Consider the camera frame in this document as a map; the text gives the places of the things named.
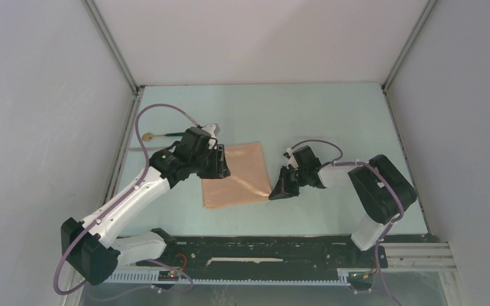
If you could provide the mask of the peach cloth napkin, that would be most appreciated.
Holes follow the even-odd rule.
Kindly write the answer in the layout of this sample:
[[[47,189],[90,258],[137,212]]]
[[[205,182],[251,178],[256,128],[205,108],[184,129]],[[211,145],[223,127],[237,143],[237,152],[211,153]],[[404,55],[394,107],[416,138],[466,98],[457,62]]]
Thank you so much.
[[[230,176],[202,180],[203,205],[208,209],[268,200],[272,191],[260,142],[225,148]]]

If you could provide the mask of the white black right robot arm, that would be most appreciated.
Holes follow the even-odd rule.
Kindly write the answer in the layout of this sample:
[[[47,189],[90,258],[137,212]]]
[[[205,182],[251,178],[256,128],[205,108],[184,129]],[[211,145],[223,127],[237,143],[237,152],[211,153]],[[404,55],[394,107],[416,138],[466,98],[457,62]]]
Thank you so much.
[[[282,166],[269,200],[297,197],[304,186],[317,189],[336,187],[341,173],[354,188],[365,216],[350,238],[353,244],[345,250],[346,260],[353,266],[362,266],[371,258],[371,250],[381,242],[391,227],[401,220],[409,206],[417,201],[417,193],[411,183],[394,166],[391,160],[378,154],[367,162],[321,163],[314,153],[289,155],[289,162]]]

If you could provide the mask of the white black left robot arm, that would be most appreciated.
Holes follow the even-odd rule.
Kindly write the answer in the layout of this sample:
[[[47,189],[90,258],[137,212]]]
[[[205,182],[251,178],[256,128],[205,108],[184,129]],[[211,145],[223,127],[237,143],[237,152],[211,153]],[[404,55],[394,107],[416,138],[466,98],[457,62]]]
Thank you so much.
[[[62,268],[69,263],[91,285],[107,280],[116,268],[154,259],[174,262],[176,239],[161,228],[143,235],[121,237],[123,229],[143,209],[191,174],[201,179],[230,176],[225,148],[217,144],[190,160],[176,150],[162,149],[145,160],[144,169],[118,195],[81,221],[70,217],[61,226]]]

